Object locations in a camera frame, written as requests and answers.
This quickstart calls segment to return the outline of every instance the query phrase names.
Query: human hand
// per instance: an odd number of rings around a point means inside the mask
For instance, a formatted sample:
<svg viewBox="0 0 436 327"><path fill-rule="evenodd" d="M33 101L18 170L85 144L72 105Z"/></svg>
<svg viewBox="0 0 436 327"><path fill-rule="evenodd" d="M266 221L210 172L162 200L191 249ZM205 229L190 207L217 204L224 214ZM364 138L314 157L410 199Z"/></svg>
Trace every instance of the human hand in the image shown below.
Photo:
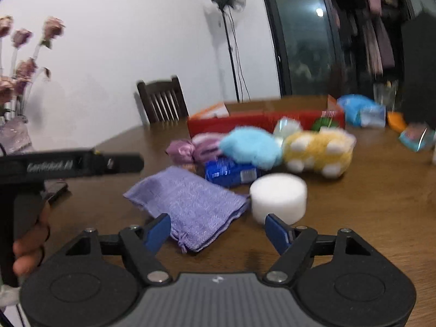
<svg viewBox="0 0 436 327"><path fill-rule="evenodd" d="M46 203L35 226L14 242L13 251L17 258L14 263L15 275L30 274L44 258L44 242L50 234L49 214L50 206Z"/></svg>

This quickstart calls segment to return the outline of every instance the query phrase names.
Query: toy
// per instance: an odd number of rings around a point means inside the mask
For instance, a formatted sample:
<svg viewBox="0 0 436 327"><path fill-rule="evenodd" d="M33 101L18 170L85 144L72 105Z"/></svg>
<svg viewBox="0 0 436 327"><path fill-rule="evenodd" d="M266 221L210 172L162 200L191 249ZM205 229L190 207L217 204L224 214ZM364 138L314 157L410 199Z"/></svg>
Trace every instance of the toy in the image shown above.
<svg viewBox="0 0 436 327"><path fill-rule="evenodd" d="M320 172L326 178L339 178L350 166L356 138L342 129L298 132L283 143L283 161L292 173Z"/></svg>
<svg viewBox="0 0 436 327"><path fill-rule="evenodd" d="M282 162L282 150L266 130L244 126L231 131L219 144L224 155L239 164L268 171Z"/></svg>

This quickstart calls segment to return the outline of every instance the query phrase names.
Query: lamp cord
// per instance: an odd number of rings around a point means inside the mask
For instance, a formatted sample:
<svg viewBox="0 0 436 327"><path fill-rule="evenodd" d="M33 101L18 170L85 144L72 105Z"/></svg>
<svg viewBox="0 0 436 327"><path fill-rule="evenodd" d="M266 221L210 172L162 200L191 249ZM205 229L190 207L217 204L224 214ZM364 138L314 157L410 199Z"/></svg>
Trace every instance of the lamp cord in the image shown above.
<svg viewBox="0 0 436 327"><path fill-rule="evenodd" d="M248 95L248 99L251 101L250 93L248 92L247 84L246 84L246 81L245 81L245 78L244 78L243 69L242 69L242 66L241 66L241 57L239 55L238 41L236 40L235 22L233 20L232 11L231 11L230 7L228 8L228 11L229 11L229 16L230 16L230 25L232 26L233 37L235 38L236 63L238 65L238 76L239 76L239 71L241 71L241 76L243 78L243 82L244 82L244 86L245 86L245 89L246 89L246 92L247 92L247 95ZM242 85L241 85L241 93L243 95L242 98L244 100L244 91L243 91Z"/></svg>

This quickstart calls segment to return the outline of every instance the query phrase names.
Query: cardboard box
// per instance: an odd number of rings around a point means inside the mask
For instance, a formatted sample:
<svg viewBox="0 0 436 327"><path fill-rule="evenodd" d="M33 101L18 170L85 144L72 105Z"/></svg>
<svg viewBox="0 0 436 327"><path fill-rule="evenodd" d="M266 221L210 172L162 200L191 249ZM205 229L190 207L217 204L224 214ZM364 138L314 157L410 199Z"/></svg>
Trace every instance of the cardboard box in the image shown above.
<svg viewBox="0 0 436 327"><path fill-rule="evenodd" d="M191 137L205 132L227 133L244 125L273 132L283 117L300 121L304 130L310 130L321 117L333 118L340 127L345 128L344 112L333 97L288 96L274 100L217 104L191 116L188 129Z"/></svg>

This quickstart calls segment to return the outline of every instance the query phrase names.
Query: drawstring bag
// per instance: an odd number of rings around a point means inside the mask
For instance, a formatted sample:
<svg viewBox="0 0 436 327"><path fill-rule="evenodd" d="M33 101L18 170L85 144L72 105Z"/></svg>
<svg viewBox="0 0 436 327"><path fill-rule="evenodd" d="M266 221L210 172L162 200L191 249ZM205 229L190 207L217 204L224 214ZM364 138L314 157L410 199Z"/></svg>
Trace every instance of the drawstring bag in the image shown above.
<svg viewBox="0 0 436 327"><path fill-rule="evenodd" d="M183 253L209 246L247 208L247 198L179 167L147 177L124 196L152 217L167 213Z"/></svg>

